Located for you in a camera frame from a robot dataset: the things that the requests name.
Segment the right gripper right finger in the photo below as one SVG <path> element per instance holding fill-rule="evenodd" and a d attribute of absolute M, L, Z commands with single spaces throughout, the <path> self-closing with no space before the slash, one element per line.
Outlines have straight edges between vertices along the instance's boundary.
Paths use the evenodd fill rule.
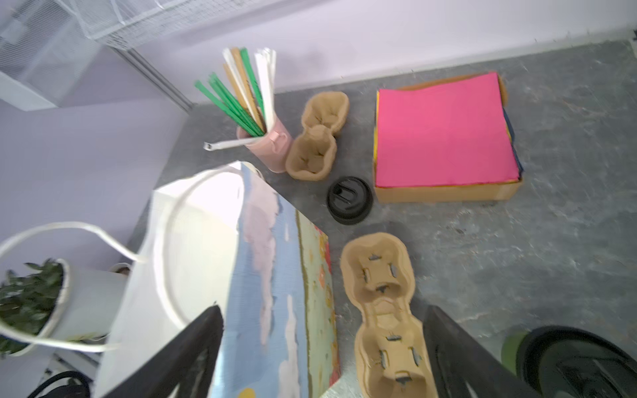
<path fill-rule="evenodd" d="M 440 307 L 429 305 L 423 335 L 440 397 L 524 398 L 539 394 L 504 368 Z"/>

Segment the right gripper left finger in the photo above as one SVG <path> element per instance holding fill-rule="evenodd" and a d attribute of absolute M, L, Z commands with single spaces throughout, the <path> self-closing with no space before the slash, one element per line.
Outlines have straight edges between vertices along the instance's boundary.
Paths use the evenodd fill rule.
<path fill-rule="evenodd" d="M 190 380 L 192 394 L 206 397 L 222 343 L 224 320 L 219 306 L 203 311 L 176 338 L 133 376 L 108 392 L 108 397 L 168 397 Z"/>

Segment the green paper cup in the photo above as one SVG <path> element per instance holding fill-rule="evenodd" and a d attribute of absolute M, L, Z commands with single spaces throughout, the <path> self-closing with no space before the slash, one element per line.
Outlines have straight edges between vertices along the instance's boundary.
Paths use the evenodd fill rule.
<path fill-rule="evenodd" d="M 528 334 L 528 332 L 516 332 L 509 334 L 509 336 L 505 338 L 501 348 L 501 363 L 514 375 L 517 375 L 517 356 L 519 348 Z"/>

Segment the single cardboard cup carrier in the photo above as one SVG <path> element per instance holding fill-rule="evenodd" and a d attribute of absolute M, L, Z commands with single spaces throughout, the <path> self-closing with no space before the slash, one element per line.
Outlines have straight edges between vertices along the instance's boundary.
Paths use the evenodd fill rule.
<path fill-rule="evenodd" d="M 405 244 L 378 232 L 348 242 L 340 258 L 348 298 L 362 315 L 354 344 L 366 397 L 436 397 L 423 336 L 411 312 L 416 280 Z"/>

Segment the black coffee cup lid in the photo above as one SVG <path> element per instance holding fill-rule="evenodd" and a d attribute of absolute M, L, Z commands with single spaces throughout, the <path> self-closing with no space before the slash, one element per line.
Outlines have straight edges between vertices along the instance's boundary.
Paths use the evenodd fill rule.
<path fill-rule="evenodd" d="M 543 397 L 635 397 L 636 360 L 594 333 L 536 328 L 517 356 L 517 377 Z"/>

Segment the painted paper gift bag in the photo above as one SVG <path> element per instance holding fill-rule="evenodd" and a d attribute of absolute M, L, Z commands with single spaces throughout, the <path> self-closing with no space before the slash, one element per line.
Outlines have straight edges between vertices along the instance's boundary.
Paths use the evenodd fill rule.
<path fill-rule="evenodd" d="M 61 229 L 92 232 L 133 263 L 107 342 L 94 346 L 96 396 L 149 396 L 150 376 L 134 375 L 213 310 L 222 338 L 203 396 L 320 397 L 338 381 L 328 238 L 250 164 L 155 189 L 139 252 L 84 222 L 34 227 L 1 250 Z"/>

